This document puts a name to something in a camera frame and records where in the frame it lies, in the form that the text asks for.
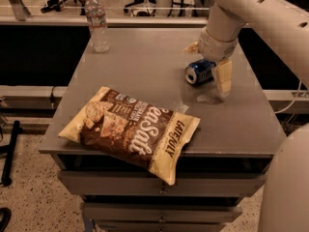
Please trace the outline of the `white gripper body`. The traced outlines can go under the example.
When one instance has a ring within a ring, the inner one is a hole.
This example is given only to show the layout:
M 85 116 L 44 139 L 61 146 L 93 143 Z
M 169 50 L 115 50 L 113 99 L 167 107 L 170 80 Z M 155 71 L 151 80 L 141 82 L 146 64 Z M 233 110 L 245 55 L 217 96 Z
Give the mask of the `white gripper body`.
M 208 61 L 220 62 L 228 59 L 234 52 L 238 40 L 222 42 L 216 40 L 204 27 L 198 39 L 199 53 Z

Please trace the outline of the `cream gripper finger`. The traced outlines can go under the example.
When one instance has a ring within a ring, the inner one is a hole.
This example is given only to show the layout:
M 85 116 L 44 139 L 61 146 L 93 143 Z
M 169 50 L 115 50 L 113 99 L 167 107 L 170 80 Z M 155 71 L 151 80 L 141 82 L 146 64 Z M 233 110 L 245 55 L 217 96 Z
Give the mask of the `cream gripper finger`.
M 191 43 L 189 46 L 187 46 L 184 50 L 183 53 L 189 53 L 189 54 L 198 54 L 199 53 L 199 48 L 198 48 L 198 43 Z
M 223 60 L 213 69 L 213 77 L 216 82 L 218 92 L 221 96 L 226 97 L 231 92 L 232 86 L 232 61 Z

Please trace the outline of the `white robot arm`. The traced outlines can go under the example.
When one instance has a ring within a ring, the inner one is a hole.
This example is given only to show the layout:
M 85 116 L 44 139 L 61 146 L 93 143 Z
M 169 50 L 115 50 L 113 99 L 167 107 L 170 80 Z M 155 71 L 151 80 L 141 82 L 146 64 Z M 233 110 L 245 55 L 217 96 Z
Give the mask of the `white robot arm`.
M 198 52 L 219 62 L 230 57 L 244 24 L 309 86 L 309 14 L 285 0 L 213 0 Z M 309 124 L 291 133 L 272 159 L 258 232 L 309 232 Z

